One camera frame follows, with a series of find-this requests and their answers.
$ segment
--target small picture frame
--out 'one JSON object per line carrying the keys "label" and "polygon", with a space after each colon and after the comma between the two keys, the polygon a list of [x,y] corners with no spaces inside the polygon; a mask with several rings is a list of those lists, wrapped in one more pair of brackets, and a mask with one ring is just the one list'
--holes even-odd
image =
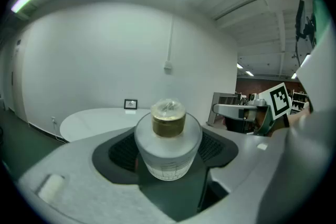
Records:
{"label": "small picture frame", "polygon": [[125,99],[124,109],[138,109],[138,101],[136,99]]}

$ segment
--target white container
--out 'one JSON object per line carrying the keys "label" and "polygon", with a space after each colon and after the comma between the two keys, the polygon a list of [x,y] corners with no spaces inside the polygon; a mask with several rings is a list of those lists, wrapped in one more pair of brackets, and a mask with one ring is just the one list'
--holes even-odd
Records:
{"label": "white container", "polygon": [[135,142],[149,172],[165,181],[179,179],[188,172],[202,135],[199,122],[188,113],[183,132],[175,137],[155,134],[150,113],[138,122],[134,131]]}

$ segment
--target black grate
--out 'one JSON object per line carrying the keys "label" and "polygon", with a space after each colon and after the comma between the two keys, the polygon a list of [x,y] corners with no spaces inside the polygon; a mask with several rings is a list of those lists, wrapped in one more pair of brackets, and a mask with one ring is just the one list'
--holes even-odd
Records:
{"label": "black grate", "polygon": [[110,160],[121,168],[135,172],[135,160],[139,153],[134,133],[115,143],[109,149]]}
{"label": "black grate", "polygon": [[217,156],[223,150],[222,143],[217,142],[211,136],[203,133],[203,139],[201,141],[200,147],[198,148],[198,153],[202,160],[206,162],[207,160]]}

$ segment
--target round white table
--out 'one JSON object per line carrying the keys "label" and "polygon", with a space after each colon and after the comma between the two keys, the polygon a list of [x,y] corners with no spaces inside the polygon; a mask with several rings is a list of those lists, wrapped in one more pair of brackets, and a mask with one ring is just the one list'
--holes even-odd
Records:
{"label": "round white table", "polygon": [[60,133],[64,139],[73,142],[122,128],[134,127],[147,113],[150,113],[149,109],[108,108],[79,111],[62,122]]}

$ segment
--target floor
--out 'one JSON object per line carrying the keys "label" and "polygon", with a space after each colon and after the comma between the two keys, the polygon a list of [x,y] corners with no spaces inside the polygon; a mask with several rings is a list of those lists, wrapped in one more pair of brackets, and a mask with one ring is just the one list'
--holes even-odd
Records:
{"label": "floor", "polygon": [[31,128],[11,111],[0,110],[4,131],[1,157],[13,180],[63,143]]}

